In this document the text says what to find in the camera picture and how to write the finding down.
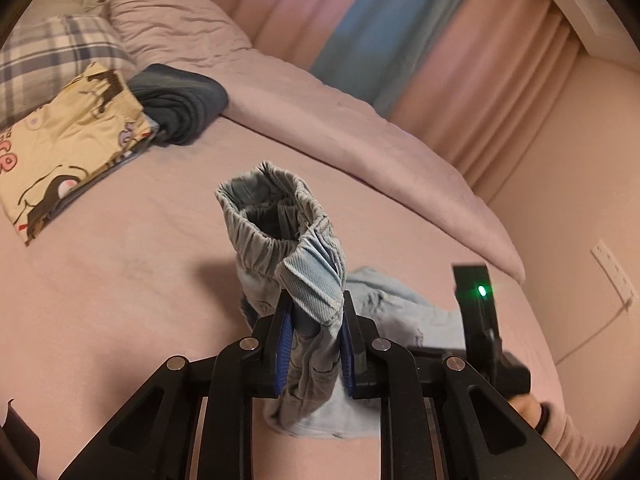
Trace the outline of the right hand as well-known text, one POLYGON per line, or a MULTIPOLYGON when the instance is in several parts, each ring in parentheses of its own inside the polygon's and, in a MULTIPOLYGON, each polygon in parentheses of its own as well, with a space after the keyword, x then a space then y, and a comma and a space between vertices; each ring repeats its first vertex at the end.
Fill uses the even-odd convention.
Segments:
POLYGON ((534 396, 529 394, 519 394, 509 400, 510 405, 525 419, 530 426, 536 428, 542 416, 541 404, 534 396))

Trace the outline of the pink sleeved right forearm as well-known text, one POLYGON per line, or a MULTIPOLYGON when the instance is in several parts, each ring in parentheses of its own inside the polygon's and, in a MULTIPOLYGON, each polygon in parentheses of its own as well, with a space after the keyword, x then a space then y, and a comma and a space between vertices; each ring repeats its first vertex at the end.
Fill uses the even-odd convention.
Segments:
POLYGON ((570 416, 551 403, 541 404, 535 429, 578 479, 600 479, 620 455, 618 446, 597 444, 582 434, 570 416))

